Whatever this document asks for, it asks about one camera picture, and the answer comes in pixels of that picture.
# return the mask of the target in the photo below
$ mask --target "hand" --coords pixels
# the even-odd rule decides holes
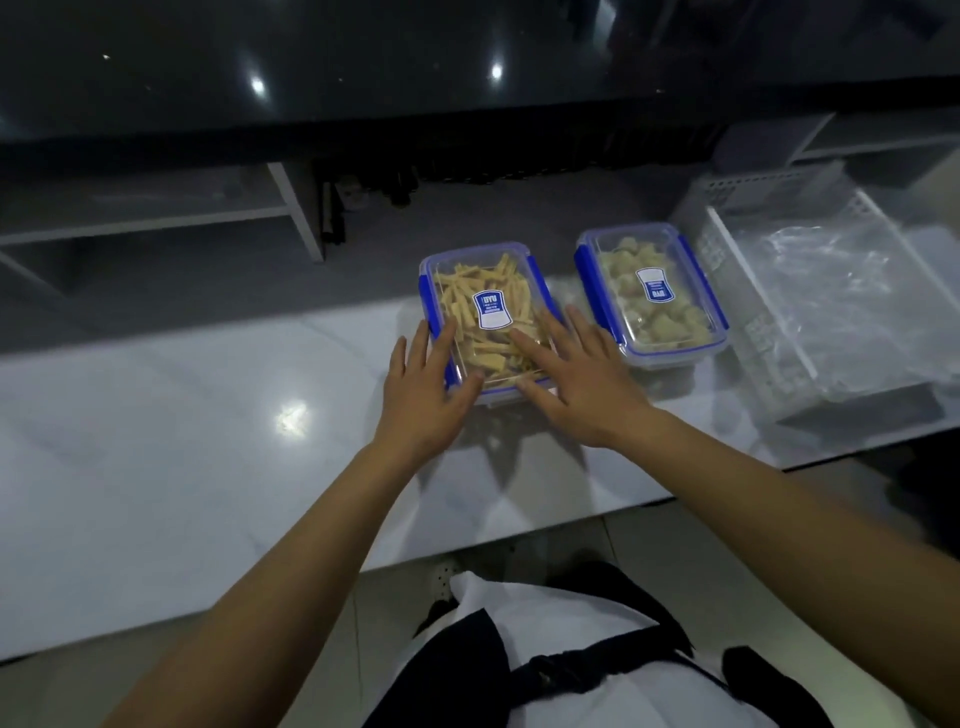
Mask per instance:
[[[444,368],[456,328],[457,320],[447,319],[427,357],[429,329],[421,321],[409,360],[404,363],[407,340],[403,336],[397,339],[390,357],[390,371],[383,383],[383,413],[373,443],[413,458],[416,468],[450,447],[483,388],[483,375],[474,372],[451,397],[446,395]]]
[[[549,311],[540,315],[560,356],[522,331],[510,332],[516,347],[556,382],[560,395],[551,394],[530,377],[517,387],[551,423],[582,444],[622,449],[627,436],[649,426],[651,415],[660,411],[631,379],[610,333],[591,325],[575,306],[568,306],[566,312],[579,343]]]

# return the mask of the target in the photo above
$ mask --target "left hand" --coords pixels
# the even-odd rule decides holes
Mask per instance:
[[[456,319],[447,319],[428,357],[429,329],[421,321],[409,359],[403,336],[390,357],[390,372],[383,384],[383,413],[373,444],[398,456],[413,458],[416,468],[450,447],[483,388],[483,375],[474,372],[460,389],[450,397],[446,395],[444,368],[450,360],[456,327]]]

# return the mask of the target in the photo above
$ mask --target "black glass surface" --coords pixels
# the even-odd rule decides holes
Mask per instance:
[[[960,75],[955,0],[33,0],[0,141]]]

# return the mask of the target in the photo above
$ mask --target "finger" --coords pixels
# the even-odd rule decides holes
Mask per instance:
[[[390,368],[387,370],[387,377],[399,378],[406,372],[407,367],[404,362],[407,360],[407,337],[401,336],[394,344],[394,350],[390,354]]]
[[[430,353],[430,358],[427,359],[426,368],[431,372],[439,376],[444,375],[444,368],[450,360],[450,348],[453,346],[453,336],[456,332],[457,320],[450,317],[446,320],[440,336],[433,342],[433,351]]]
[[[603,351],[607,354],[607,358],[620,361],[620,347],[618,347],[613,340],[613,334],[605,328],[598,327],[596,324],[594,324],[593,327],[597,329],[597,336],[599,336],[600,341],[603,342]]]
[[[477,401],[480,392],[483,391],[484,376],[483,372],[473,371],[460,389],[450,397],[448,406],[457,414],[459,420],[463,420],[470,408]]]
[[[550,334],[550,338],[553,339],[553,343],[557,347],[557,351],[560,352],[560,356],[564,359],[569,359],[580,352],[580,346],[570,335],[570,332],[563,324],[557,321],[556,317],[548,308],[540,311],[540,320],[546,327],[546,332]]]
[[[603,340],[597,335],[595,327],[587,320],[587,317],[580,312],[575,305],[566,307],[566,315],[570,317],[570,322],[580,337],[580,345],[590,356],[606,356],[603,348]]]
[[[407,360],[407,369],[417,372],[423,369],[423,362],[426,361],[426,342],[429,338],[430,328],[426,321],[420,321],[417,327],[417,333],[414,334],[413,344],[410,345],[410,358]]]
[[[531,401],[552,423],[557,423],[566,412],[566,405],[560,398],[537,384],[531,376],[522,376],[516,381],[520,394]]]
[[[561,376],[564,369],[564,361],[560,359],[552,349],[541,346],[517,328],[510,329],[508,335],[515,346],[520,349],[520,353],[533,361],[534,364],[554,379]]]

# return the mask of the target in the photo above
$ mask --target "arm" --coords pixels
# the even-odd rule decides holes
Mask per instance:
[[[585,445],[615,449],[682,500],[810,626],[938,725],[960,725],[960,564],[903,539],[652,406],[610,335],[568,309],[561,356],[516,344],[560,388],[522,391]]]
[[[429,358],[420,324],[401,337],[373,441],[185,638],[133,688],[104,728],[276,726],[317,661],[388,511],[414,473],[460,432],[483,385],[449,400],[455,324]]]

